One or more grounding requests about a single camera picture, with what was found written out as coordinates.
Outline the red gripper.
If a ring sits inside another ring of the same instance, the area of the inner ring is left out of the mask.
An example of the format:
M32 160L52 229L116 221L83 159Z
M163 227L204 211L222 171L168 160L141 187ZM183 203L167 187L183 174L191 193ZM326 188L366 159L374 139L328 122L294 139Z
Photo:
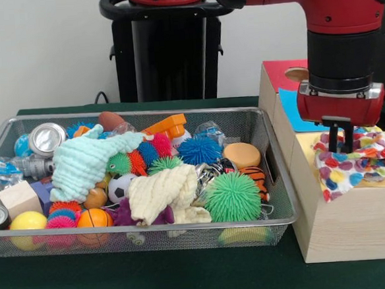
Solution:
M353 151L354 126L374 126L378 123L384 102L384 85L375 82L366 91L351 94L330 94L314 91L310 84L300 84L297 93L297 107L305 121L347 121L344 144L347 154ZM338 124L329 123L329 151L338 149Z

